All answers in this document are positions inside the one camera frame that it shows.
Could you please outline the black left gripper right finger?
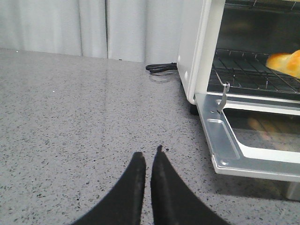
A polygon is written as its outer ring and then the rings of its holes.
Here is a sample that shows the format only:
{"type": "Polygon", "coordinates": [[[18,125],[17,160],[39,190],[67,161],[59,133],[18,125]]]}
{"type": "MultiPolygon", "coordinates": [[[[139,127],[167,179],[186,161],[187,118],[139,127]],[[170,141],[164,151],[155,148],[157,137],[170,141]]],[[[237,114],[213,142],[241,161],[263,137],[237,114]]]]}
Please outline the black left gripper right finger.
{"type": "Polygon", "coordinates": [[[177,174],[162,146],[158,146],[150,181],[156,225],[227,225],[188,188],[177,174]]]}

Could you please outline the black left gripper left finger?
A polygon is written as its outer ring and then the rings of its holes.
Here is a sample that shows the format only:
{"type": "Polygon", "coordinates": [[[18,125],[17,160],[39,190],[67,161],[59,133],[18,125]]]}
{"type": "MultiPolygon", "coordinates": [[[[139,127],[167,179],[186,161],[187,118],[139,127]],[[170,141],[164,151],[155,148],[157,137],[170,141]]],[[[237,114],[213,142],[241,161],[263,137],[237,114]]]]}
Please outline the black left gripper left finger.
{"type": "Polygon", "coordinates": [[[139,225],[145,188],[146,162],[135,152],[107,195],[74,225],[139,225]]]}

